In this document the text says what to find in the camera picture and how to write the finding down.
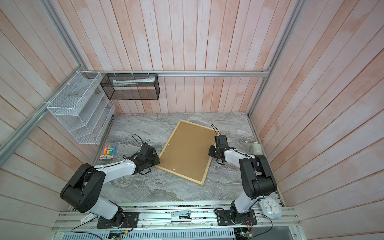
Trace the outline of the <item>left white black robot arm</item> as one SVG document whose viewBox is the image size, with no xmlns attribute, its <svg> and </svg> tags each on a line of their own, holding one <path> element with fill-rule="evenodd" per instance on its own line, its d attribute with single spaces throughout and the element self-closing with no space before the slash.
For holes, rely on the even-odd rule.
<svg viewBox="0 0 384 240">
<path fill-rule="evenodd" d="M 121 227 L 124 211 L 117 204 L 100 196 L 103 185 L 115 179 L 135 174 L 144 175 L 144 170 L 160 163 L 156 149 L 143 143 L 138 152 L 124 157 L 120 162 L 92 166 L 82 164 L 60 193 L 62 200 L 81 213 L 89 212 L 108 222 L 113 228 Z"/>
</svg>

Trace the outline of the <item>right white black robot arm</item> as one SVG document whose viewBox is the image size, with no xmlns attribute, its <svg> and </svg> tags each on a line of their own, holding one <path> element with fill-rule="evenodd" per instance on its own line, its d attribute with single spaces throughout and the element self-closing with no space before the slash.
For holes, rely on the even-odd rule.
<svg viewBox="0 0 384 240">
<path fill-rule="evenodd" d="M 220 165 L 225 163 L 234 165 L 240 169 L 243 192 L 231 203 L 231 207 L 225 214 L 219 217 L 229 219 L 239 225 L 245 221 L 254 223 L 252 207 L 264 197 L 277 191 L 277 182 L 262 151 L 262 146 L 255 142 L 251 147 L 251 153 L 240 152 L 229 146 L 225 135 L 215 136 L 215 145 L 209 149 L 209 156 L 221 160 Z"/>
</svg>

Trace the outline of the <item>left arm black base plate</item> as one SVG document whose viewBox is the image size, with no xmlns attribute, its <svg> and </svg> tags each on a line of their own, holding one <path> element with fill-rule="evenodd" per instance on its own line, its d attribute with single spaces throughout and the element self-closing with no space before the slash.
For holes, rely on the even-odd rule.
<svg viewBox="0 0 384 240">
<path fill-rule="evenodd" d="M 138 226 L 139 212 L 117 212 L 111 220 L 99 217 L 97 229 L 134 229 Z"/>
</svg>

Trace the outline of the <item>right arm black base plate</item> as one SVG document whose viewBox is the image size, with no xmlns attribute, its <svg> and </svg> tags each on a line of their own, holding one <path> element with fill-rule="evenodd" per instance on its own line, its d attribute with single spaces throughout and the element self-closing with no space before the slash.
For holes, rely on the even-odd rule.
<svg viewBox="0 0 384 240">
<path fill-rule="evenodd" d="M 222 208 L 214 209 L 214 213 L 217 216 L 217 222 L 219 226 L 232 226 L 232 225 L 257 225 L 256 214 L 253 210 L 248 213 L 240 214 L 236 211 L 235 207 L 230 207 L 229 210 Z"/>
</svg>

